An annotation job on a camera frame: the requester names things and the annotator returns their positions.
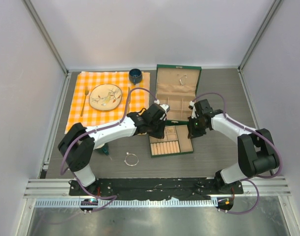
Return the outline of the green jewelry tray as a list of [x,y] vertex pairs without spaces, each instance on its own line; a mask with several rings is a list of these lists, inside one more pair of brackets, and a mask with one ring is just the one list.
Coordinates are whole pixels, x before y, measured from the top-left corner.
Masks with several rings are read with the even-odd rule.
[[151,157],[163,157],[193,153],[191,139],[188,138],[187,125],[166,126],[164,138],[149,137]]

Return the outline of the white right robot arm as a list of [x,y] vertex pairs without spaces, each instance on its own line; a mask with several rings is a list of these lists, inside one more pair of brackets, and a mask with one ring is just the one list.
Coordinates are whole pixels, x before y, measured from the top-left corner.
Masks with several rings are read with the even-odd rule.
[[188,117],[188,138],[201,137],[209,129],[220,132],[237,145],[237,163],[215,174],[214,187],[218,193],[226,194],[231,190],[232,184],[240,180],[281,167],[269,130],[245,126],[223,110],[213,110],[207,99],[191,101],[189,109],[192,114]]

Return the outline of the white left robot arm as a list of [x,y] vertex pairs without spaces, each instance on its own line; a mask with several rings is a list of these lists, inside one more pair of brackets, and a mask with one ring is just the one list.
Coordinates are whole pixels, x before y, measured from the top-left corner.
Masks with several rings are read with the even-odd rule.
[[84,127],[80,122],[72,126],[58,145],[63,163],[81,182],[80,190],[86,196],[96,193],[97,183],[89,162],[93,150],[104,144],[125,137],[148,134],[157,139],[164,137],[167,104],[152,104],[141,114],[130,112],[121,120],[98,126]]

